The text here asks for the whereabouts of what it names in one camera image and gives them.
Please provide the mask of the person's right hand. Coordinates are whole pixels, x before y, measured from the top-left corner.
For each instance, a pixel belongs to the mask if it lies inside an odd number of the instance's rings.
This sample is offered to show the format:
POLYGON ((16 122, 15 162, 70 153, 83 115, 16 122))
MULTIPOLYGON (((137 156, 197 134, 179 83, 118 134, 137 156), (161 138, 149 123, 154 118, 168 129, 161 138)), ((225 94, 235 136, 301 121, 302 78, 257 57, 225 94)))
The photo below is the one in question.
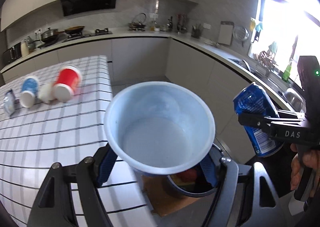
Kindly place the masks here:
MULTIPOLYGON (((315 192, 317 191, 319 187, 319 150, 310 150, 308 152, 305 152, 303 157, 303 164, 306 167, 312 168, 316 172, 315 181, 314 181, 314 187, 312 191, 310 192, 310 196, 314 196, 315 192)), ((301 163, 299 162, 298 155, 295 155, 295 157, 292 160, 291 163, 291 190, 294 190, 298 187, 300 180, 302 178, 302 175, 300 173, 300 169, 302 168, 301 163)))

